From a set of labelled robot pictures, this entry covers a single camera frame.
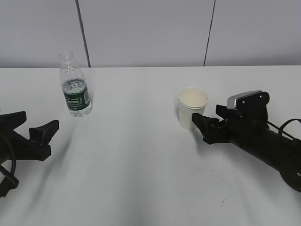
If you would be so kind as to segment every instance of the plastic water bottle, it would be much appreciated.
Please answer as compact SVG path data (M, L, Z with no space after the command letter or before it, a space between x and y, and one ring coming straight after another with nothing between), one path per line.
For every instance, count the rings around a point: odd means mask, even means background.
M74 62L71 51L60 53L60 82L68 110L74 117L83 117L92 110L83 71Z

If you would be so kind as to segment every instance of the green bottle label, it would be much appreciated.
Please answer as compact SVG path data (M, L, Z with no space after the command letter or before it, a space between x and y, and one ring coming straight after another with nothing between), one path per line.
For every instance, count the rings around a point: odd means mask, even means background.
M79 93L64 93L64 95L67 102L67 106L70 110L80 111L88 107L90 104L90 98L87 88L85 88Z

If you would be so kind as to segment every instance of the white wall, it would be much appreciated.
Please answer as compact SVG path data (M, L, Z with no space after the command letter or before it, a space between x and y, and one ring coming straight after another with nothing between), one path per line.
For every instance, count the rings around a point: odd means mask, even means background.
M301 65L300 0L216 0L206 66Z
M80 0L92 67L202 66L214 0Z
M60 51L87 59L74 0L3 0L0 67L59 67Z

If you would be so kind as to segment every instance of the black cable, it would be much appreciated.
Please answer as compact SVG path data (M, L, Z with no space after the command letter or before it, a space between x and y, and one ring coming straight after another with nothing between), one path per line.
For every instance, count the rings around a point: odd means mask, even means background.
M276 128L277 130L280 130L280 128L276 125L274 125L273 123L268 121L268 124L271 125L272 127ZM287 132L282 131L285 135L287 135L289 138L295 140L296 138L294 138L292 135L288 134Z
M10 170L10 174L14 175L15 171L16 171L16 156L15 156L15 151L12 147L12 145L10 144L10 141L0 133L0 137L6 142L6 144L8 145L9 151L10 151L10 157L11 157L11 170Z

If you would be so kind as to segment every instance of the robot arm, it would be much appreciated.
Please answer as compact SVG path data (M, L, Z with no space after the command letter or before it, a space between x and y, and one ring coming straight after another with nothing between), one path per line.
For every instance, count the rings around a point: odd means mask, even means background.
M238 146L278 170L291 188L301 192L301 141L283 132L288 123L299 119L286 122L275 133L268 126L271 125L266 108L268 102L267 92L246 92L229 97L227 106L216 106L216 114L223 118L222 121L198 113L192 115L192 121L206 143Z

